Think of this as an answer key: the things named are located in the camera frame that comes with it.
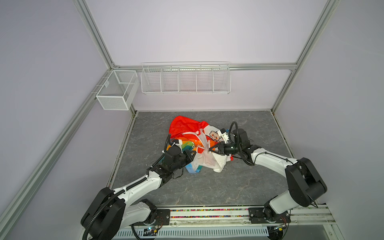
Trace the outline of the rainbow red kids jacket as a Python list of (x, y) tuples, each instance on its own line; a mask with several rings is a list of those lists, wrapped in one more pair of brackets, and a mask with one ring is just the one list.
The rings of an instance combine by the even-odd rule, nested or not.
[(179, 146), (183, 151), (196, 151), (194, 160), (186, 166), (191, 174), (196, 174), (203, 167), (212, 169), (216, 173), (222, 172), (226, 164), (233, 161), (232, 155), (217, 154), (216, 144), (223, 142), (220, 129), (209, 125), (207, 122), (177, 116), (170, 125), (171, 139), (180, 141)]

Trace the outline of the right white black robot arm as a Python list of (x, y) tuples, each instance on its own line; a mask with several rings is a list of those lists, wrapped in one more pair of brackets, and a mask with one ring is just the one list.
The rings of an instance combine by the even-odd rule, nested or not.
[(275, 218), (296, 207), (316, 206), (316, 200), (324, 195), (328, 187), (311, 160), (294, 159), (274, 154), (258, 145), (252, 145), (244, 129), (236, 129), (232, 139), (219, 142), (210, 148), (221, 156), (238, 155), (249, 166), (268, 168), (287, 180), (288, 190), (269, 200), (258, 218), (275, 221)]

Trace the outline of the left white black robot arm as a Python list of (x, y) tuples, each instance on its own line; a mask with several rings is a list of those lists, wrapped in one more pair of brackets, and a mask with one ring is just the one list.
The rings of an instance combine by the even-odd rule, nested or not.
[(196, 151), (173, 145), (146, 170), (146, 174), (114, 190), (101, 189), (81, 219), (83, 240), (111, 240), (121, 228), (156, 220), (157, 207), (142, 197), (174, 178), (177, 170), (190, 164)]

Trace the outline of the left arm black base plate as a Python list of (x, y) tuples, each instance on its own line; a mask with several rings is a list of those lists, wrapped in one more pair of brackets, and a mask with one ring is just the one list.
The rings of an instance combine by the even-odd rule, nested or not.
[(157, 209), (150, 213), (149, 217), (138, 225), (141, 226), (168, 226), (171, 220), (170, 209)]

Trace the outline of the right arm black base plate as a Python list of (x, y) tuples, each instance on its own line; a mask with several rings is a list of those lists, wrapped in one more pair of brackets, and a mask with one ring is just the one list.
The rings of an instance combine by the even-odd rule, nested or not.
[(269, 207), (253, 207), (248, 208), (248, 212), (252, 224), (288, 224), (291, 222), (291, 216), (287, 211), (276, 214)]

